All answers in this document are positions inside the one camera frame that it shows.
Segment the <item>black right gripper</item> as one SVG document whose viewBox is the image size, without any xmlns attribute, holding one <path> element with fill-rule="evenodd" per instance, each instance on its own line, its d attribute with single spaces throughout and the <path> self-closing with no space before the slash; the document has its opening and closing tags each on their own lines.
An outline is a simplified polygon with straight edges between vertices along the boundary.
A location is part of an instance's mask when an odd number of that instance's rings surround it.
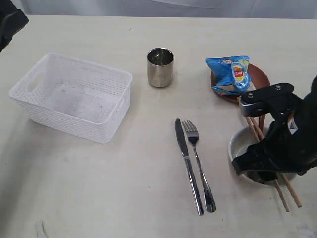
<svg viewBox="0 0 317 238">
<path fill-rule="evenodd" d="M 303 175 L 316 167 L 317 81 L 313 80 L 310 93 L 295 109 L 273 119 L 265 139 L 233 159 L 237 175 L 251 171 Z"/>
</svg>

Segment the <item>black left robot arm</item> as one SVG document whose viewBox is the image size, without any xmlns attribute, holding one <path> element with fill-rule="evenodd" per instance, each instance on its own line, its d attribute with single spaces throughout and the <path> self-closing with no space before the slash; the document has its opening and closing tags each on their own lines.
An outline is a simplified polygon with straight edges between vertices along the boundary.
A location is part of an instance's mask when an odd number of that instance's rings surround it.
<svg viewBox="0 0 317 238">
<path fill-rule="evenodd" d="M 29 22 L 24 12 L 10 0 L 0 1 L 0 51 L 11 42 L 12 37 Z"/>
</svg>

